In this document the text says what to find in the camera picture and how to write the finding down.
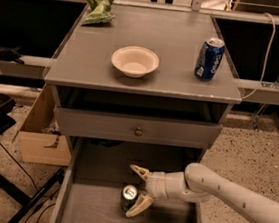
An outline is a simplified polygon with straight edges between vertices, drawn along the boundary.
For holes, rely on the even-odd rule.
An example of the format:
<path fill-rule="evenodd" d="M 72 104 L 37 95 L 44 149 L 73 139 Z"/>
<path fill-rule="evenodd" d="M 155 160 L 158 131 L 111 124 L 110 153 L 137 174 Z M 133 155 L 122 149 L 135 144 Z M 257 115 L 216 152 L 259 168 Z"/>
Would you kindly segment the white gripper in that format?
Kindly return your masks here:
<path fill-rule="evenodd" d="M 131 164 L 130 168 L 145 182 L 146 195 L 140 194 L 135 204 L 126 212 L 126 217 L 135 217 L 148 209 L 154 200 L 179 199 L 187 202 L 206 202 L 210 194 L 193 191 L 187 185 L 183 172 L 150 172 L 144 167 Z"/>

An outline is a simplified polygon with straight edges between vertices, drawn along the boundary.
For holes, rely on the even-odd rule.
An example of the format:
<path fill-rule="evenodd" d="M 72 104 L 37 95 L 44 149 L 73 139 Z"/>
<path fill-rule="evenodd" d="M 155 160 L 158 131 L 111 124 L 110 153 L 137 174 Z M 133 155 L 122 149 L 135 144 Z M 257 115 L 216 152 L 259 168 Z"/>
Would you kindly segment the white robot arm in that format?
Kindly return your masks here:
<path fill-rule="evenodd" d="M 250 223 L 279 223 L 279 203 L 224 179 L 203 164 L 188 164 L 183 172 L 174 173 L 151 172 L 135 164 L 130 168 L 143 179 L 146 191 L 126 212 L 127 217 L 143 213 L 158 199 L 200 203 L 213 195 Z"/>

